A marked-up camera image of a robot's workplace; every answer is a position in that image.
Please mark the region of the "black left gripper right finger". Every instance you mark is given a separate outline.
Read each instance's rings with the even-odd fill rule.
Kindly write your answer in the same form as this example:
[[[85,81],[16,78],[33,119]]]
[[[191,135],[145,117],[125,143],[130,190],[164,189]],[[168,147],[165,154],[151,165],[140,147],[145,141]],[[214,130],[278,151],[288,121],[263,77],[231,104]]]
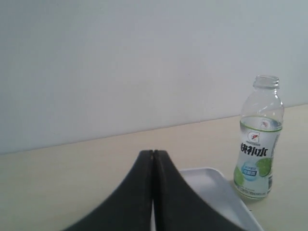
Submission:
[[[166,151],[154,151],[153,204],[157,231],[242,231],[194,192]]]

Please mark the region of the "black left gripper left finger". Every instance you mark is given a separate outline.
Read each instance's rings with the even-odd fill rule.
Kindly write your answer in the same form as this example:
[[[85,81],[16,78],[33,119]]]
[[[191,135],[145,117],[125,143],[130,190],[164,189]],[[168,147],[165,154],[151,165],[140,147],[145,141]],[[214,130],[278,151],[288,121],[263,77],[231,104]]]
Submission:
[[[93,211],[67,231],[150,231],[152,150],[141,151],[121,184]]]

